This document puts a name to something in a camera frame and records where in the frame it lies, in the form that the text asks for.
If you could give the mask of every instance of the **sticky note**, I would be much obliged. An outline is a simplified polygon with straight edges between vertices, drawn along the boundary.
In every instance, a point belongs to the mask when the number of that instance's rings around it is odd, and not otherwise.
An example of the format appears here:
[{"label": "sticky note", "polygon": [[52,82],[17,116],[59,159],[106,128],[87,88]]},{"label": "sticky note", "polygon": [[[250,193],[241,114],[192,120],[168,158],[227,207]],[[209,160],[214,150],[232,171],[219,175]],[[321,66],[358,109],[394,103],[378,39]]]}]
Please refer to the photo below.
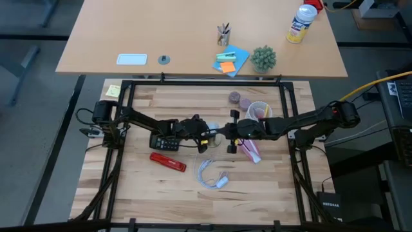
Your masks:
[{"label": "sticky note", "polygon": [[108,92],[106,93],[106,96],[110,97],[118,97],[120,94],[120,86],[115,86],[115,85],[110,85]]},{"label": "sticky note", "polygon": [[220,63],[220,67],[223,73],[234,72],[236,70],[234,68],[233,62]]}]

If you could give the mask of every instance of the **small plant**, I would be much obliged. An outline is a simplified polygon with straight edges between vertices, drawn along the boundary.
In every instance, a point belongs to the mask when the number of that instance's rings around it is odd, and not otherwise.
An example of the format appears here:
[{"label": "small plant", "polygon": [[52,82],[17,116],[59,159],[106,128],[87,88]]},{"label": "small plant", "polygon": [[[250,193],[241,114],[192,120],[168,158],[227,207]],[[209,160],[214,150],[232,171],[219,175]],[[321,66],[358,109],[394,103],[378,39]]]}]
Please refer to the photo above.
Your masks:
[{"label": "small plant", "polygon": [[255,71],[258,73],[266,73],[269,68],[273,68],[276,64],[276,53],[273,48],[265,45],[254,50],[254,54],[250,58]]}]

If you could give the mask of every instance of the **orange sticky note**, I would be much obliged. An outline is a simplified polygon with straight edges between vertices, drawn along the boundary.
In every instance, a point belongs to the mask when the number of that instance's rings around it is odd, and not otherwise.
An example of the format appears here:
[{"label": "orange sticky note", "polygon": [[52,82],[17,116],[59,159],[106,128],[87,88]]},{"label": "orange sticky note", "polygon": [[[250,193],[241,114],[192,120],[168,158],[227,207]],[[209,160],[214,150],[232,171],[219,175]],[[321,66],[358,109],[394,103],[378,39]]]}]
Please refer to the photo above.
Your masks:
[{"label": "orange sticky note", "polygon": [[220,63],[220,68],[223,73],[236,71],[236,69],[234,68],[233,62],[222,62]]}]

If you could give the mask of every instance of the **white can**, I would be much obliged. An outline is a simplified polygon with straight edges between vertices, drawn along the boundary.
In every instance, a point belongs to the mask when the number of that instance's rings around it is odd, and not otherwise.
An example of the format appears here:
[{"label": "white can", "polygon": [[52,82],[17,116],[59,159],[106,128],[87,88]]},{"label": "white can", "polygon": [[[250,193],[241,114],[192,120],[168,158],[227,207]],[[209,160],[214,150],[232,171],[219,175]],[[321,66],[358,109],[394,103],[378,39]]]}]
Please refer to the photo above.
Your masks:
[{"label": "white can", "polygon": [[301,5],[296,12],[296,16],[292,21],[292,26],[289,29],[286,39],[291,43],[300,43],[304,35],[309,29],[311,23],[315,20],[317,10],[312,5]]}]

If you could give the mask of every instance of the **black device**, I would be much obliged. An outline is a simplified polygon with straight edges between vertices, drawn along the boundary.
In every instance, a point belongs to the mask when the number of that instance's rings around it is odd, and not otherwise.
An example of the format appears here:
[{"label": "black device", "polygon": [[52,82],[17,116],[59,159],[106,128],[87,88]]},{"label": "black device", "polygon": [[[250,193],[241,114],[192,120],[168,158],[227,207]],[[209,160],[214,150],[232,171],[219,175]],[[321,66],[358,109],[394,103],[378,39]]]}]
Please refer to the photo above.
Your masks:
[{"label": "black device", "polygon": [[412,81],[408,79],[395,81],[398,93],[400,113],[406,120],[412,121]]},{"label": "black device", "polygon": [[412,168],[412,128],[393,128],[398,160]]},{"label": "black device", "polygon": [[336,193],[325,193],[318,191],[316,193],[322,207],[327,210],[331,216],[342,222],[341,196]]},{"label": "black device", "polygon": [[180,139],[164,139],[151,133],[149,147],[161,151],[178,151]]}]

